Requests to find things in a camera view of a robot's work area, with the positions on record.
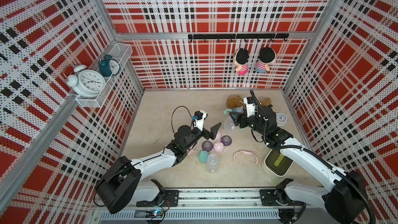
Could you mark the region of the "clear baby bottle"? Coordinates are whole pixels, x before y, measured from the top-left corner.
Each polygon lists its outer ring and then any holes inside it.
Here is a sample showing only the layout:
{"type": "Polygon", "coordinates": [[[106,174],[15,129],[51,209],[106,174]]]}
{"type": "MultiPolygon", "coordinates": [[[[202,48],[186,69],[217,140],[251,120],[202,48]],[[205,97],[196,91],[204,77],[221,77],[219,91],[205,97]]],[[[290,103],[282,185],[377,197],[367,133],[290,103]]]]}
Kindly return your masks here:
{"type": "Polygon", "coordinates": [[[210,154],[206,161],[207,169],[210,173],[215,173],[219,169],[219,159],[216,154],[210,154]]]}
{"type": "Polygon", "coordinates": [[[235,123],[231,117],[226,118],[226,120],[223,123],[223,126],[226,131],[234,131],[234,130],[239,129],[239,126],[235,125],[235,123]]]}

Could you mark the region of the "pink bottle handle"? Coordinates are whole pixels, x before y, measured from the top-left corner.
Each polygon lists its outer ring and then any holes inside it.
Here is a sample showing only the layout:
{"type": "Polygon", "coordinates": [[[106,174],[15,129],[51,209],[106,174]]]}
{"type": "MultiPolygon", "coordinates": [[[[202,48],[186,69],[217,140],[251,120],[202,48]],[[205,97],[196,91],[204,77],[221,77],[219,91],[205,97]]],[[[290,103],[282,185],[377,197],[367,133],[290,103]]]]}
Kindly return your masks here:
{"type": "Polygon", "coordinates": [[[233,160],[237,161],[237,157],[240,155],[245,156],[245,158],[253,157],[254,165],[257,165],[259,163],[258,157],[253,152],[246,151],[246,150],[239,150],[239,151],[235,152],[233,155],[233,160]]]}

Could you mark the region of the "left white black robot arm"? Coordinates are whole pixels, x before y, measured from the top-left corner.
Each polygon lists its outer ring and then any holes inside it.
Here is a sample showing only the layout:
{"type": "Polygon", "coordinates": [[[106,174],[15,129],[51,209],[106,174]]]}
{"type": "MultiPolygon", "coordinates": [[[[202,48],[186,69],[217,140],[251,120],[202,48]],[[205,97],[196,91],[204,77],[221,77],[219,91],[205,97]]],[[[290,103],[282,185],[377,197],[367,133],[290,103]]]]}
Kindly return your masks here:
{"type": "Polygon", "coordinates": [[[182,125],[174,139],[160,152],[140,159],[118,158],[96,183],[95,193],[111,214],[120,212],[131,202],[147,201],[151,205],[160,205],[165,198],[164,187],[155,179],[144,179],[180,164],[201,138],[214,140],[221,126],[222,123],[218,123],[208,131],[182,125]]]}

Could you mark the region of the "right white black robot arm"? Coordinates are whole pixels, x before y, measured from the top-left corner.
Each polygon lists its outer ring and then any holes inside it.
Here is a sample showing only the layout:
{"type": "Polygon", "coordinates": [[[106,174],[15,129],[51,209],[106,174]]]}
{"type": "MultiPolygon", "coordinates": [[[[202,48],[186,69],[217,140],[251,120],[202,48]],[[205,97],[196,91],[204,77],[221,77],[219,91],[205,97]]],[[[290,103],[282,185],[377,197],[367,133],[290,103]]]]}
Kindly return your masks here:
{"type": "Polygon", "coordinates": [[[353,224],[363,211],[368,212],[370,224],[376,222],[363,176],[356,171],[347,172],[307,149],[277,125],[276,113],[270,107],[255,112],[230,112],[229,115],[235,126],[260,133],[268,148],[280,152],[321,183],[320,187],[315,187],[288,180],[283,191],[291,201],[322,208],[340,224],[353,224]]]}

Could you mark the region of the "pink bottle cap upper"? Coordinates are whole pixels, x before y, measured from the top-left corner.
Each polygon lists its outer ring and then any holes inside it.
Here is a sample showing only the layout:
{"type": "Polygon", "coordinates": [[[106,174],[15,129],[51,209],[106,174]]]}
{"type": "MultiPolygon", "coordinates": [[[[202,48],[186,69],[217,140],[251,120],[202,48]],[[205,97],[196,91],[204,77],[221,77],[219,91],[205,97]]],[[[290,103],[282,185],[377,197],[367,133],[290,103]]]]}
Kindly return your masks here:
{"type": "Polygon", "coordinates": [[[222,139],[222,133],[221,133],[221,131],[219,130],[219,131],[217,132],[217,135],[216,135],[216,138],[214,139],[214,141],[215,141],[215,142],[220,142],[221,139],[222,139]]]}

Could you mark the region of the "brown plush toy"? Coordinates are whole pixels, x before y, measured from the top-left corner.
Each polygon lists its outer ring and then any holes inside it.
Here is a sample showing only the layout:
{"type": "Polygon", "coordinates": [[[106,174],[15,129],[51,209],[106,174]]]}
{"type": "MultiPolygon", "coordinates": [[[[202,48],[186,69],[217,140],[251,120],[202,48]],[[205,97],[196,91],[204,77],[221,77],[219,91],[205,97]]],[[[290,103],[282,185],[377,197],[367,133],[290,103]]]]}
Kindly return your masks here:
{"type": "MultiPolygon", "coordinates": [[[[272,100],[269,97],[264,97],[260,104],[264,107],[270,106],[272,104],[272,100]]],[[[243,107],[243,98],[240,95],[231,95],[228,97],[226,101],[226,106],[228,109],[234,109],[237,107],[243,107]]]]}

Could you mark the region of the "pink bottle cap lower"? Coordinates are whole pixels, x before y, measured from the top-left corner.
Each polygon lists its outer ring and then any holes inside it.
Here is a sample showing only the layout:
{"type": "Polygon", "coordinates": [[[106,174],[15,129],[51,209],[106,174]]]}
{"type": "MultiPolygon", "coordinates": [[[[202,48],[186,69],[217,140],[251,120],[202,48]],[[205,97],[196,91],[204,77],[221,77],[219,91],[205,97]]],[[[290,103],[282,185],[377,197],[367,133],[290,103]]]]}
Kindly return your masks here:
{"type": "Polygon", "coordinates": [[[221,141],[215,142],[213,145],[213,151],[217,154],[224,152],[225,146],[221,141]]]}

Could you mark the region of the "small white alarm clock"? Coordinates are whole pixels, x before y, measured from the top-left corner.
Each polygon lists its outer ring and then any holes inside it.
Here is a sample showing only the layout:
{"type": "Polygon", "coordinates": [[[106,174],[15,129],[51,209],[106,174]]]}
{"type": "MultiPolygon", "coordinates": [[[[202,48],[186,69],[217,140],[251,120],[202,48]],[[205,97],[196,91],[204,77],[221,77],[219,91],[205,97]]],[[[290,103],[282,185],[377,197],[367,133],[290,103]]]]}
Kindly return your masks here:
{"type": "Polygon", "coordinates": [[[276,122],[278,127],[284,127],[287,124],[288,118],[284,113],[276,113],[276,122]]]}

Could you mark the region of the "white bin green inside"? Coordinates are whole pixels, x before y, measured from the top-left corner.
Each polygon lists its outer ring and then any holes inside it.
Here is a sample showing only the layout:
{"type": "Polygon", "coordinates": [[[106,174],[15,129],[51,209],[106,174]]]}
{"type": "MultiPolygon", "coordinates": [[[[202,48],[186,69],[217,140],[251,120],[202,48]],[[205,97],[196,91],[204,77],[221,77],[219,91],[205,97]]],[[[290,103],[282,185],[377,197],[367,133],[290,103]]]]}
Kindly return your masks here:
{"type": "Polygon", "coordinates": [[[284,177],[293,165],[293,161],[281,154],[279,151],[271,149],[264,160],[261,168],[268,175],[284,177]]]}

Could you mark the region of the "doll with pink dress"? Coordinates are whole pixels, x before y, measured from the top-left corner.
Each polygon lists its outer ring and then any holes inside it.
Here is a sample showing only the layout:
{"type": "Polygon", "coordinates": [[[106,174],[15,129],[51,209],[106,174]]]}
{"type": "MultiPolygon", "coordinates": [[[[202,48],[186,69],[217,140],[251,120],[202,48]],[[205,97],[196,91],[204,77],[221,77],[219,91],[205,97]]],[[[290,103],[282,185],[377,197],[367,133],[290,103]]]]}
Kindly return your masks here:
{"type": "Polygon", "coordinates": [[[236,66],[235,71],[238,73],[238,75],[244,76],[248,73],[248,58],[249,52],[243,48],[240,48],[235,52],[233,62],[236,66]]]}

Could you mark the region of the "doll with striped shirt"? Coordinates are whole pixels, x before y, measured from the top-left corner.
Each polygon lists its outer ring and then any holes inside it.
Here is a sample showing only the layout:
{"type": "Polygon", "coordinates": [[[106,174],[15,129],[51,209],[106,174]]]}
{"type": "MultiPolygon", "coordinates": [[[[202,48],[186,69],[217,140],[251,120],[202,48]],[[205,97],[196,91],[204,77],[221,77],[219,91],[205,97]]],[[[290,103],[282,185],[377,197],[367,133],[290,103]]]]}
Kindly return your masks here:
{"type": "Polygon", "coordinates": [[[270,72],[270,65],[276,62],[276,53],[271,47],[264,47],[261,49],[255,70],[258,73],[270,72]]]}

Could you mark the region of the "green circuit board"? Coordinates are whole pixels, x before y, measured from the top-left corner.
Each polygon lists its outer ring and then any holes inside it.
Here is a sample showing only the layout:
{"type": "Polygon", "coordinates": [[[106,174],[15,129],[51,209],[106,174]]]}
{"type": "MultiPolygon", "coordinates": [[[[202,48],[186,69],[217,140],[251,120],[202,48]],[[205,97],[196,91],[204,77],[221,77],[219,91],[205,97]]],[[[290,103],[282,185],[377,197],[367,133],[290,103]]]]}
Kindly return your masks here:
{"type": "Polygon", "coordinates": [[[146,219],[159,219],[163,218],[164,211],[161,209],[153,209],[153,210],[148,210],[145,211],[144,217],[146,219]]]}

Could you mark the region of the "teal alarm clock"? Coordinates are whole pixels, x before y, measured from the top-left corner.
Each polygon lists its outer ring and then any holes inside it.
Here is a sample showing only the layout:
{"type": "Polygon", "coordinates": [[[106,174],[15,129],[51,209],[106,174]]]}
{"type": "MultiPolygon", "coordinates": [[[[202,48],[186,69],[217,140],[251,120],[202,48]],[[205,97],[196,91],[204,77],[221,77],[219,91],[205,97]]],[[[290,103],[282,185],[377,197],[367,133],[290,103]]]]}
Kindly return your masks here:
{"type": "Polygon", "coordinates": [[[98,68],[104,77],[116,76],[121,70],[119,62],[111,55],[103,56],[98,62],[98,68]]]}

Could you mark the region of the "large white alarm clock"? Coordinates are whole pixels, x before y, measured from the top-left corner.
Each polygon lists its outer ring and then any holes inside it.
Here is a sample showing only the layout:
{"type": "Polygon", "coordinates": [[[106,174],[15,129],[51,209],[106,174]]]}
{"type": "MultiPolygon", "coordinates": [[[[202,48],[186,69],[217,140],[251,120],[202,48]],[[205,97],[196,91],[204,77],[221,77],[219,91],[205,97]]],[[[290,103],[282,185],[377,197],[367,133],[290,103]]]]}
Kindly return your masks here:
{"type": "Polygon", "coordinates": [[[97,71],[87,69],[86,65],[73,68],[73,73],[67,75],[66,84],[79,96],[92,98],[99,96],[105,88],[105,78],[97,71]]]}

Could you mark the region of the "black hook rail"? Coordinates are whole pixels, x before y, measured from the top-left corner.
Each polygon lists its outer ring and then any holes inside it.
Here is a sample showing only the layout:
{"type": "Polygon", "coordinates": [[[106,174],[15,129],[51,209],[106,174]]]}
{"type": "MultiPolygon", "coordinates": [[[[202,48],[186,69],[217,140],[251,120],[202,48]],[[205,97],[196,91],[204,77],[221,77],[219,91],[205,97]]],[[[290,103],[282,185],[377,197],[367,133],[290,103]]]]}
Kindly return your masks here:
{"type": "Polygon", "coordinates": [[[263,33],[263,34],[188,34],[188,40],[236,40],[236,39],[288,39],[289,33],[263,33]]]}

